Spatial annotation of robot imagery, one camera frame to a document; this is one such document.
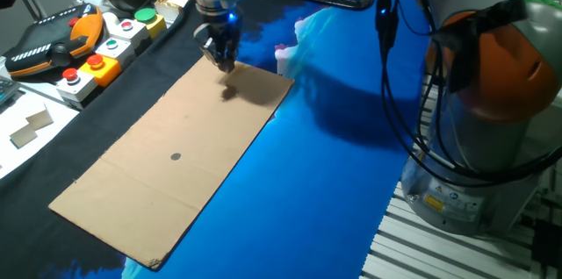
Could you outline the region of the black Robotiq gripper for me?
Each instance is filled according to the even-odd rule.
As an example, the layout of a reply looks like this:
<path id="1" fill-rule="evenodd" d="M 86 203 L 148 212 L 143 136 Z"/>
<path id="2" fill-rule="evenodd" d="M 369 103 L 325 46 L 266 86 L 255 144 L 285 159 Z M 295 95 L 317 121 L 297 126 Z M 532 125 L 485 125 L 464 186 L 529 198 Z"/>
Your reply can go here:
<path id="1" fill-rule="evenodd" d="M 241 40 L 242 15 L 228 11 L 218 16 L 203 16 L 193 33 L 208 60 L 218 69 L 233 71 Z"/>

